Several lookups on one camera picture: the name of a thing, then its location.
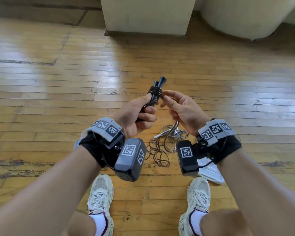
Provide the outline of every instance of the white curved structure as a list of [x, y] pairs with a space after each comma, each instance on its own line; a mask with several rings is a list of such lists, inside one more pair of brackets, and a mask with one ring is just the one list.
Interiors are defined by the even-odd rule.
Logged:
[[216, 30], [258, 39], [271, 35], [295, 7], [295, 0], [205, 0], [201, 14]]

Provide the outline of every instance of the right hand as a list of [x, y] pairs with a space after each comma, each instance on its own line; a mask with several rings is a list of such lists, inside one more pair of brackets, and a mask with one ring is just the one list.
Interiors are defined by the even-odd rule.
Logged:
[[211, 120], [189, 96], [172, 90], [164, 90], [162, 94], [164, 99], [161, 107], [165, 105], [169, 107], [169, 113], [173, 120], [180, 121], [191, 135], [197, 136], [198, 130]]

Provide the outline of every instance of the wooden floor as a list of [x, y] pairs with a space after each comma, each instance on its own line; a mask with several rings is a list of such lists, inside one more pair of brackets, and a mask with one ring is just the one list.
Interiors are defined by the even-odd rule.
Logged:
[[[84, 129], [145, 95], [160, 76], [164, 89], [225, 119], [244, 149], [295, 192], [295, 27], [256, 42], [216, 34], [197, 17], [186, 37], [104, 32], [102, 23], [0, 19], [0, 206], [63, 159]], [[145, 142], [173, 123], [167, 109], [157, 116], [139, 135]], [[170, 161], [160, 168], [148, 159], [134, 183], [103, 170], [115, 187], [114, 235], [178, 235], [192, 177], [181, 175], [176, 154]], [[212, 183], [211, 195], [210, 210], [236, 207], [226, 185]], [[86, 211], [87, 199], [78, 210]]]

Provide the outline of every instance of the sneaker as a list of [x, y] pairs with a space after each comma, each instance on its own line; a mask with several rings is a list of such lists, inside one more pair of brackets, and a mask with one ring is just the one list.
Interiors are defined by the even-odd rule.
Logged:
[[208, 181], [203, 177], [197, 177], [192, 180], [187, 190], [188, 208], [186, 213], [181, 215], [179, 220], [179, 235], [191, 236], [193, 230], [189, 224], [190, 214], [194, 210], [200, 210], [208, 213], [211, 201], [211, 192]]
[[87, 201], [89, 215], [104, 213], [106, 219], [106, 232], [104, 236], [112, 236], [114, 222], [109, 214], [109, 207], [113, 201], [114, 187], [111, 178], [107, 174], [100, 174], [96, 177], [90, 190], [90, 197]]

